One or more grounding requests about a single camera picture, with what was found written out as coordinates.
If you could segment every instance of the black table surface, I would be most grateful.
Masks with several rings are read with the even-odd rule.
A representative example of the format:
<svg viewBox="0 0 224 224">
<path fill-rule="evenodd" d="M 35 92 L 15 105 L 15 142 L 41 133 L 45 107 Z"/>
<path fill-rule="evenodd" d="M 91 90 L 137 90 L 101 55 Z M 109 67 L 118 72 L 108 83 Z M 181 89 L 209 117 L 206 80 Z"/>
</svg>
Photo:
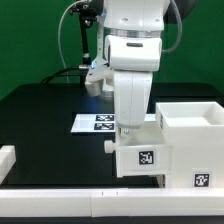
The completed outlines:
<svg viewBox="0 0 224 224">
<path fill-rule="evenodd" d="M 156 102 L 216 101 L 224 98 L 206 84 L 153 84 L 148 112 Z M 157 187 L 146 176 L 116 178 L 115 156 L 105 154 L 104 141 L 114 134 L 71 134 L 76 114 L 113 113 L 113 100 L 91 98 L 78 84 L 27 84 L 0 101 L 0 144 L 15 145 L 16 164 L 1 189 L 145 188 Z M 0 223 L 27 219 L 0 219 Z M 38 219 L 54 223 L 56 219 Z M 57 219 L 59 223 L 218 223 L 221 217 L 156 217 Z"/>
</svg>

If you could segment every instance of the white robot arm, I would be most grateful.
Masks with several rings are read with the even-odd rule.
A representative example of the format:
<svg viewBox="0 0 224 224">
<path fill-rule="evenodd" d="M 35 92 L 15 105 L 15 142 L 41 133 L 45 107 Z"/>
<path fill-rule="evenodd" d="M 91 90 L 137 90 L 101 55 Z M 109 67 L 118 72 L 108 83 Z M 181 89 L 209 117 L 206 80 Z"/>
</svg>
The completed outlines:
<svg viewBox="0 0 224 224">
<path fill-rule="evenodd" d="M 97 61 L 102 63 L 89 71 L 86 86 L 97 95 L 102 78 L 113 80 L 116 124 L 126 134 L 140 128 L 145 119 L 152 72 L 159 69 L 163 17 L 169 4 L 169 0 L 107 0 L 98 18 L 98 48 L 103 52 L 99 52 Z M 106 60 L 108 69 L 100 68 L 105 63 L 100 57 Z"/>
</svg>

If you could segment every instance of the cable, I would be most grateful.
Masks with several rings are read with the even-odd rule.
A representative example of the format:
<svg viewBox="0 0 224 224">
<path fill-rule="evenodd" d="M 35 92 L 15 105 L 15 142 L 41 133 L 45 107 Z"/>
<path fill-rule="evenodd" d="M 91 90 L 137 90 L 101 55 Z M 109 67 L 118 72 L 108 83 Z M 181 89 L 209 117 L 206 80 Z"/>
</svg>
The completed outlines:
<svg viewBox="0 0 224 224">
<path fill-rule="evenodd" d="M 77 4 L 79 3 L 82 3 L 82 2 L 88 2 L 87 0 L 80 0 L 80 1 L 77 1 L 77 2 L 74 2 L 72 3 L 63 13 L 62 17 L 61 17 L 61 20 L 60 20 L 60 23 L 59 23 L 59 26 L 58 26 L 58 49 L 59 49 L 59 53 L 60 53 L 60 57 L 61 57 L 61 61 L 62 61 L 62 64 L 63 64 L 63 67 L 66 69 L 67 68 L 67 65 L 65 63 L 65 59 L 64 59 L 64 56 L 63 56 L 63 52 L 62 52 L 62 48 L 61 48 L 61 28 L 62 28 L 62 25 L 63 25 L 63 22 L 64 22 L 64 19 L 65 19 L 65 16 L 66 16 L 66 13 L 70 10 L 70 8 L 76 6 Z"/>
<path fill-rule="evenodd" d="M 41 84 L 46 84 L 46 83 L 49 83 L 52 79 L 54 79 L 54 78 L 57 78 L 57 77 L 68 77 L 68 76 L 75 76 L 75 75 L 69 75 L 69 74 L 67 74 L 67 75 L 63 75 L 65 72 L 69 72 L 69 71 L 77 71 L 77 70 L 79 70 L 79 67 L 71 67 L 71 68 L 66 68 L 66 69 L 63 69 L 63 70 L 61 70 L 61 71 L 59 71 L 59 72 L 56 72 L 55 74 L 53 74 L 53 75 L 51 75 L 51 76 L 48 76 L 48 77 L 46 77 L 45 79 L 43 79 L 42 81 L 41 81 Z"/>
<path fill-rule="evenodd" d="M 175 0 L 170 0 L 170 3 L 173 7 L 173 11 L 174 11 L 175 16 L 176 16 L 177 26 L 178 26 L 178 35 L 177 35 L 176 42 L 174 43 L 174 45 L 171 48 L 169 48 L 167 50 L 162 50 L 163 54 L 170 54 L 173 51 L 175 51 L 177 49 L 177 47 L 179 46 L 179 44 L 182 40 L 182 35 L 183 35 L 182 20 L 181 20 L 181 16 L 180 16 L 180 12 L 179 12 L 179 9 L 177 7 L 177 4 L 176 4 Z"/>
</svg>

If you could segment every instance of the green wall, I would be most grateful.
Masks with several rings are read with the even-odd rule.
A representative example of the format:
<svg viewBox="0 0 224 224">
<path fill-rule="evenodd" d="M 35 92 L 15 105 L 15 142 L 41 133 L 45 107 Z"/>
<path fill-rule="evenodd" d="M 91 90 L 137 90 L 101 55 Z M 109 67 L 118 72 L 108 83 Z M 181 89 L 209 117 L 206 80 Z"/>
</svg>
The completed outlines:
<svg viewBox="0 0 224 224">
<path fill-rule="evenodd" d="M 0 99 L 21 84 L 38 83 L 62 69 L 57 28 L 63 11 L 72 2 L 0 0 Z M 224 93 L 223 10 L 223 0 L 200 0 L 183 22 L 181 46 L 173 54 L 162 56 L 154 81 L 210 83 Z M 88 31 L 92 58 L 96 51 L 95 32 L 95 28 Z M 175 25 L 166 27 L 164 47 L 172 45 L 176 32 Z M 66 17 L 62 46 L 68 66 L 81 63 L 77 15 Z"/>
</svg>

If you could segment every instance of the white container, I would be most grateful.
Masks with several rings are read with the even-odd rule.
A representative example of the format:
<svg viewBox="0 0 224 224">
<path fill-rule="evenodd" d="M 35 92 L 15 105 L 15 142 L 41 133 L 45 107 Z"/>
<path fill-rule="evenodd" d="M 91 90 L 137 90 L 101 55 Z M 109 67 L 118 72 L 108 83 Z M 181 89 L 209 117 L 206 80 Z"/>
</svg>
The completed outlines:
<svg viewBox="0 0 224 224">
<path fill-rule="evenodd" d="M 224 109 L 220 105 L 158 103 L 156 120 L 166 143 L 173 147 L 166 187 L 224 187 Z M 196 180 L 200 175 L 201 183 Z"/>
</svg>

